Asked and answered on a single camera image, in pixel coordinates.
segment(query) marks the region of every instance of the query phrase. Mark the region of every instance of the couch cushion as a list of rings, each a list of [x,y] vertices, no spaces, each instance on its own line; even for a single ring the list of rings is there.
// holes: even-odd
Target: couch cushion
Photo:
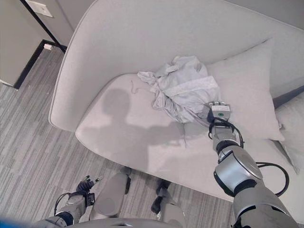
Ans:
[[[197,124],[183,126],[163,111],[153,110],[154,93],[137,75],[123,75],[104,87],[87,110],[76,131],[91,151],[119,164],[220,197],[226,195],[213,178],[217,154],[208,129]],[[280,198],[298,222],[304,222],[303,177],[270,140],[252,140],[245,147],[259,162],[282,165],[290,174],[290,187]],[[262,170],[266,185],[274,192],[284,186],[284,175],[276,168]]]

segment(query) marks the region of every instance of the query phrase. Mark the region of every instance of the couch backrest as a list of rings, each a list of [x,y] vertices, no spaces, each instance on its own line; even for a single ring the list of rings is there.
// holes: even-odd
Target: couch backrest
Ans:
[[[112,78],[156,70],[176,55],[208,64],[273,37],[273,97],[304,85],[304,31],[221,0],[97,0],[63,60],[50,122],[75,131]]]

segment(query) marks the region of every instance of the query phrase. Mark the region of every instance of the black cable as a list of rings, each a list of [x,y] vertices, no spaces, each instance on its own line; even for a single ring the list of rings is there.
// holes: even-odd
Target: black cable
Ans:
[[[289,175],[288,175],[287,171],[283,167],[281,167],[281,166],[279,166],[277,164],[274,164],[274,163],[269,163],[269,162],[256,162],[256,164],[261,164],[261,165],[258,165],[259,168],[262,168],[262,167],[265,167],[265,166],[275,166],[275,167],[279,168],[284,173],[284,175],[285,175],[285,186],[283,187],[283,189],[280,192],[278,192],[275,195],[277,197],[279,197],[284,192],[286,192],[286,190],[288,189],[288,186],[289,186]]]
[[[55,203],[55,207],[54,207],[54,216],[56,215],[57,206],[58,206],[59,202],[60,202],[60,201],[62,200],[62,198],[64,198],[66,195],[70,196],[71,193],[69,193],[69,192],[63,193],[63,194],[61,194],[61,195],[57,198],[56,203]]]
[[[226,120],[223,120],[221,118],[218,118],[218,117],[214,117],[215,120],[219,120],[221,121],[222,123],[224,123],[227,127],[231,127],[232,128],[232,132],[234,132],[234,130],[237,131],[238,133],[238,136],[239,136],[239,142],[240,142],[240,147],[244,148],[244,141],[243,141],[243,137],[242,137],[242,134],[241,132],[239,131],[239,129],[233,125],[232,123],[226,121]]]

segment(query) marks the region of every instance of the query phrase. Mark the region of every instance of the robot leg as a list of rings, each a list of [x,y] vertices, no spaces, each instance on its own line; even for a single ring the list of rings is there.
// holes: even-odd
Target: robot leg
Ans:
[[[124,167],[106,183],[94,203],[90,220],[119,217],[124,195],[129,191],[130,174],[131,169]]]

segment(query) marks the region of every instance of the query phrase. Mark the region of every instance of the wall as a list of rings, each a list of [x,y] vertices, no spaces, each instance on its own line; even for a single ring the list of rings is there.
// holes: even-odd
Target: wall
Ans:
[[[304,29],[304,0],[226,0]]]
[[[83,14],[94,0],[34,0],[43,3],[53,18],[37,14],[63,45],[68,45]]]
[[[0,80],[13,86],[48,35],[19,0],[0,0]]]

